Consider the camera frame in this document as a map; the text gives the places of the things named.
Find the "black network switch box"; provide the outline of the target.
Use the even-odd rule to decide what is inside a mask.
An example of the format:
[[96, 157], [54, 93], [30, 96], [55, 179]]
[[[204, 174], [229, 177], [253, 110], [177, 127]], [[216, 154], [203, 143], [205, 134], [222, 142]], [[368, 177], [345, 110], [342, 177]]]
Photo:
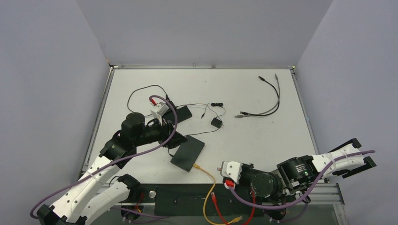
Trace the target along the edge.
[[205, 143], [191, 135], [187, 135], [186, 139], [187, 142], [179, 146], [170, 162], [189, 173], [205, 147]]

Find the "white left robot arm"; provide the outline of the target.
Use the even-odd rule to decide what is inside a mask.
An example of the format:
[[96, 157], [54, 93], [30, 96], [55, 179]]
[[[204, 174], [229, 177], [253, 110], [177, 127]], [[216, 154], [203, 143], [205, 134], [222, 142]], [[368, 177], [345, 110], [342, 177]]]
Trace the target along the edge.
[[128, 114], [121, 129], [105, 143], [85, 174], [75, 184], [60, 190], [65, 193], [61, 198], [50, 205], [35, 206], [35, 218], [42, 225], [89, 225], [116, 203], [137, 200], [140, 182], [128, 174], [121, 176], [104, 193], [98, 195], [97, 192], [132, 158], [139, 156], [137, 147], [158, 143], [141, 153], [144, 155], [160, 147], [170, 149], [187, 142], [187, 138], [177, 132], [177, 124], [176, 114], [173, 122], [156, 116], [148, 124], [144, 115]]

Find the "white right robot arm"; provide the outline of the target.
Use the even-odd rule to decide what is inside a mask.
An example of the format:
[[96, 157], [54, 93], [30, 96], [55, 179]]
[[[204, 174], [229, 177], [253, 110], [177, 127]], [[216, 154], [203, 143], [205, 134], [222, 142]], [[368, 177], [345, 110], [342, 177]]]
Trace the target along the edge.
[[260, 199], [281, 201], [286, 196], [305, 193], [322, 170], [325, 170], [321, 176], [324, 180], [336, 176], [348, 178], [376, 167], [370, 156], [360, 154], [360, 147], [360, 142], [353, 138], [324, 154], [287, 159], [271, 172], [243, 164], [238, 185], [254, 191]]

